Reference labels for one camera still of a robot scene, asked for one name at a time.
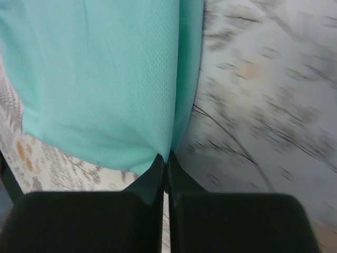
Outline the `teal t shirt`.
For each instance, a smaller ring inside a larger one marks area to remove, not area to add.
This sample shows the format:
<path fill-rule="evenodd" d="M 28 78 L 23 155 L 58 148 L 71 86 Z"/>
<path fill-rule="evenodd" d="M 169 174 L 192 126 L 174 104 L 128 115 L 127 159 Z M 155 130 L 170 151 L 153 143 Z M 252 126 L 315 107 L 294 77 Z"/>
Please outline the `teal t shirt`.
<path fill-rule="evenodd" d="M 1 1 L 1 54 L 23 130 L 105 168 L 144 173 L 182 140 L 203 1 Z"/>

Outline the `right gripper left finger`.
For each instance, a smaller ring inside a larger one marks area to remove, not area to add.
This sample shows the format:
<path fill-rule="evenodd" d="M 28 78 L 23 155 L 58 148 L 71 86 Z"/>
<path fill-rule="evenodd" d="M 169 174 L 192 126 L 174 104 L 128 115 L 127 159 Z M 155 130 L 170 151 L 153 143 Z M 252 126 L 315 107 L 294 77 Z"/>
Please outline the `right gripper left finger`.
<path fill-rule="evenodd" d="M 1 252 L 160 252 L 165 163 L 122 191 L 31 192 L 14 204 Z"/>

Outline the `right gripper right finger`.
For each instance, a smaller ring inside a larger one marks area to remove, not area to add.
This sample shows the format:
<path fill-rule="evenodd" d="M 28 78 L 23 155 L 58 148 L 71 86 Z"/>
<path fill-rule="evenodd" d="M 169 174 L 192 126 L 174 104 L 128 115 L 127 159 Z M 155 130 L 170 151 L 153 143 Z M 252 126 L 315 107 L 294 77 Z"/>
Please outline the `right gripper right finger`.
<path fill-rule="evenodd" d="M 167 162 L 172 252 L 319 252 L 304 208 L 280 193 L 208 192 Z"/>

